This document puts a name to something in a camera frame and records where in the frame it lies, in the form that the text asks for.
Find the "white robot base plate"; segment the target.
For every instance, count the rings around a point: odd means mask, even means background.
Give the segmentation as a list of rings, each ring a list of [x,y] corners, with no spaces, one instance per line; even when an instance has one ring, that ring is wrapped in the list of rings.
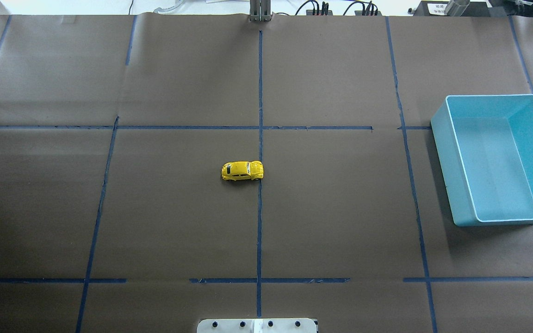
[[[317,320],[311,318],[206,319],[197,333],[317,333]]]

